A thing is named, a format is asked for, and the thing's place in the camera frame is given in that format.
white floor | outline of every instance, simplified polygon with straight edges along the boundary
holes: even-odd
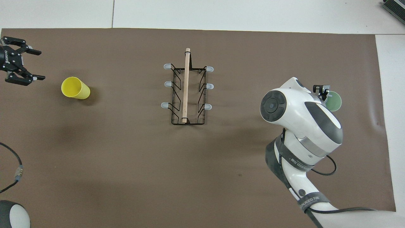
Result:
[[[397,212],[405,216],[405,25],[382,0],[0,0],[1,28],[173,28],[376,34]],[[201,12],[197,17],[194,12]]]

robot logo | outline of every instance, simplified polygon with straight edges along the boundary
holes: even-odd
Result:
[[[314,200],[319,200],[319,199],[320,199],[319,196],[314,196],[314,197],[312,197],[312,198],[309,198],[309,199],[307,199],[306,201],[304,201],[304,202],[301,204],[301,208],[305,207],[305,205],[307,205],[308,203],[310,203],[310,202],[312,202],[312,201],[314,201]]]
[[[292,162],[294,162],[294,164],[296,164],[298,167],[301,167],[301,168],[305,168],[302,164],[300,164],[298,161],[296,161],[294,158],[290,158],[290,160],[292,161]]]
[[[10,64],[8,51],[4,50],[4,56],[5,56],[5,59],[6,59],[6,63]]]

cable connector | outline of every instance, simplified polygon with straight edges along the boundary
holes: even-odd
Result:
[[[21,177],[23,176],[23,165],[19,165],[17,170],[15,171],[15,181],[20,181]]]

rubber tip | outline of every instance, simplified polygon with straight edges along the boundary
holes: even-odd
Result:
[[[164,86],[166,87],[172,87],[172,82],[171,81],[167,81],[164,83]]]
[[[163,68],[165,70],[170,70],[170,69],[172,69],[172,64],[171,63],[166,63],[165,65],[163,65]]]
[[[214,84],[207,83],[207,90],[212,90],[214,88]]]
[[[210,104],[204,104],[204,109],[205,109],[205,110],[211,110],[211,109],[212,109],[212,105],[210,105]]]
[[[162,108],[169,108],[169,102],[163,102],[160,104]]]
[[[207,72],[212,72],[214,71],[213,67],[207,66],[207,68],[205,69]]]

black wire rack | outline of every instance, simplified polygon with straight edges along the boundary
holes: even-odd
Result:
[[[182,71],[184,72],[185,68],[177,68],[171,63],[167,63],[163,66],[164,69],[170,69],[173,72],[173,81],[167,81],[164,83],[166,87],[172,88],[172,101],[171,102],[163,102],[161,104],[162,108],[169,109],[171,111],[171,124],[173,125],[203,125],[205,124],[205,112],[210,110],[212,106],[210,104],[205,103],[207,99],[207,90],[213,89],[213,84],[207,83],[207,72],[214,71],[213,67],[205,66],[203,68],[193,68],[192,61],[191,61],[191,54],[190,54],[190,71],[197,71],[198,75],[201,75],[201,79],[198,86],[198,93],[200,94],[199,99],[197,101],[197,120],[196,122],[190,122],[188,117],[186,123],[182,123],[180,120],[183,119],[179,117],[176,113],[180,113],[182,100],[177,92],[182,91],[181,86],[181,78],[180,75]]]

